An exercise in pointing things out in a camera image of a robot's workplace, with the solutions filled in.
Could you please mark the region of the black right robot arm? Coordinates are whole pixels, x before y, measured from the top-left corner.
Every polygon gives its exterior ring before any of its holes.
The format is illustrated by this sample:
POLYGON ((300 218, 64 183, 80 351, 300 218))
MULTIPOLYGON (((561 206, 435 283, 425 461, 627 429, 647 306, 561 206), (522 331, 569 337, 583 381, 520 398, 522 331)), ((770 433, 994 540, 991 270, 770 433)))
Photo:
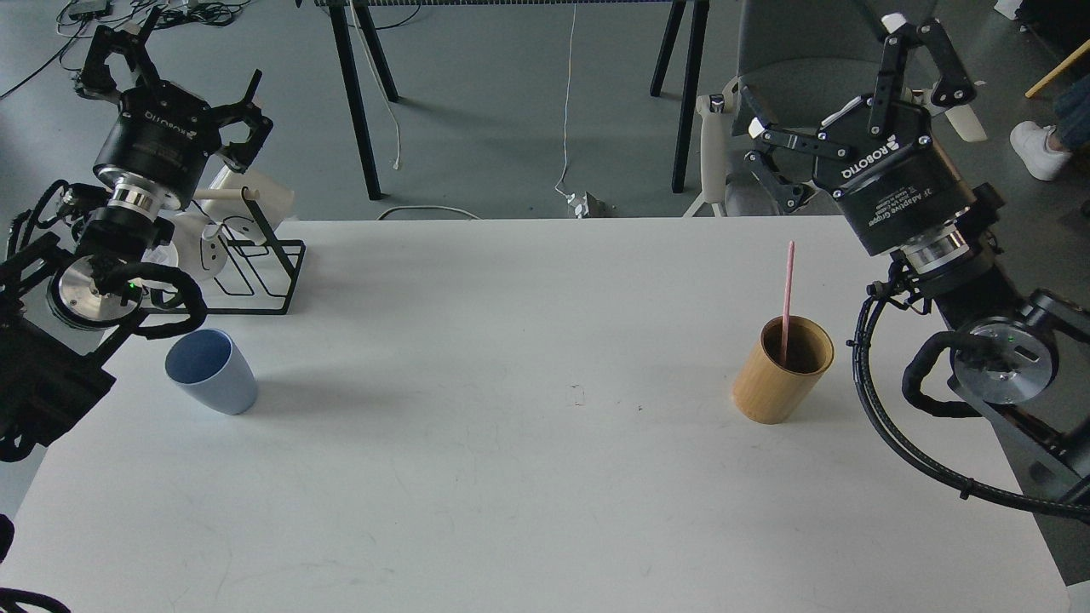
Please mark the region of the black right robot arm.
POLYGON ((1019 510, 1087 521, 1087 423, 1068 432, 1024 411, 1058 375, 1056 335, 1087 342, 1087 311, 1037 289, 1019 295, 997 263, 991 226, 1003 205, 990 185, 967 187, 932 135, 931 109, 976 98, 976 85, 937 19, 915 25, 892 13, 879 26, 883 55, 875 89, 826 117, 810 135, 784 129, 754 87, 741 100, 754 115, 748 170, 786 213, 822 191, 869 255, 889 255, 885 283, 872 283, 857 321, 855 387, 881 438, 916 470, 1019 510), (935 461, 887 414, 869 368, 885 306, 937 309, 946 324, 903 373, 903 396, 927 414, 984 416, 1033 454, 1047 498, 981 484, 935 461))

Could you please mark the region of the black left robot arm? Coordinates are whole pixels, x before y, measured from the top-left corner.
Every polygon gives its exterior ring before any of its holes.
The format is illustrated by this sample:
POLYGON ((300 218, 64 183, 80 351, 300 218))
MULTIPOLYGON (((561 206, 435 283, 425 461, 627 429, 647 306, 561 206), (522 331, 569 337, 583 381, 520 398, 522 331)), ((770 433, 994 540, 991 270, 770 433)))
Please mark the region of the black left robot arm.
POLYGON ((100 187, 57 180, 10 229, 3 275, 3 461, 63 436, 112 388, 105 361, 130 336, 170 338, 207 317, 190 272, 144 254, 174 225, 211 156, 244 172, 272 131, 255 92, 211 107, 164 80, 143 25, 94 34, 75 92, 112 103, 119 117, 94 163, 100 187))

